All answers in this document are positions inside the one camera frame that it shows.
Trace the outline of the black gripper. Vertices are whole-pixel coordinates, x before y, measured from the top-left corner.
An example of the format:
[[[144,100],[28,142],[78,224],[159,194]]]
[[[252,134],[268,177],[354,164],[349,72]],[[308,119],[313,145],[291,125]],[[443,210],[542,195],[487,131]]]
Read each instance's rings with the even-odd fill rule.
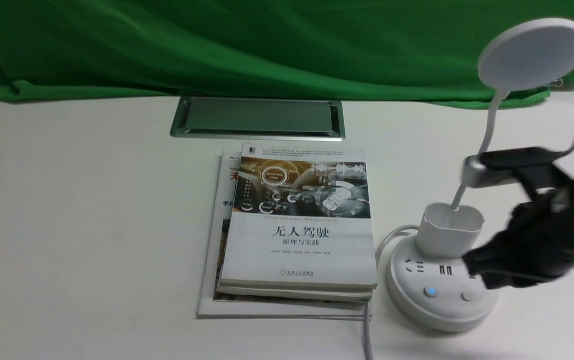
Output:
[[[491,239],[462,256],[489,290],[533,287],[574,268],[574,178],[552,164],[516,176],[531,204],[514,210],[508,239]]]

